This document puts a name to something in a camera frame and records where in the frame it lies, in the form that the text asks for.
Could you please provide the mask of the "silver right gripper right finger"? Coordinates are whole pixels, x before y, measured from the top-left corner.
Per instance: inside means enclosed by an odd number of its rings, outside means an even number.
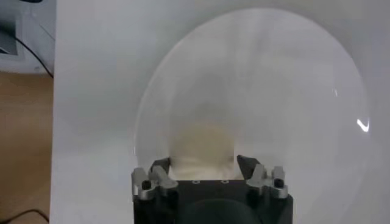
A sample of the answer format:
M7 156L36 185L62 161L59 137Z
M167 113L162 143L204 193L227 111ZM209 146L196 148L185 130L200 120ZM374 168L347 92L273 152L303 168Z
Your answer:
M286 199L288 186L285 183L285 171L282 166L275 166L271 174L256 158L237 155L236 160L246 184L251 189L256 189L259 195L269 189L272 198Z

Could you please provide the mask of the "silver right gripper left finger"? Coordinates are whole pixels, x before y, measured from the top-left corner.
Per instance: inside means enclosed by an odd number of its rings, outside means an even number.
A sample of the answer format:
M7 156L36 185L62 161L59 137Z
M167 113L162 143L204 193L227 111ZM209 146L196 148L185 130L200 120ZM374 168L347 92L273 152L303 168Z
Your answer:
M153 200L157 195L167 197L178 188L178 182L169 177L170 158L155 160L149 172L137 167L131 174L133 200Z

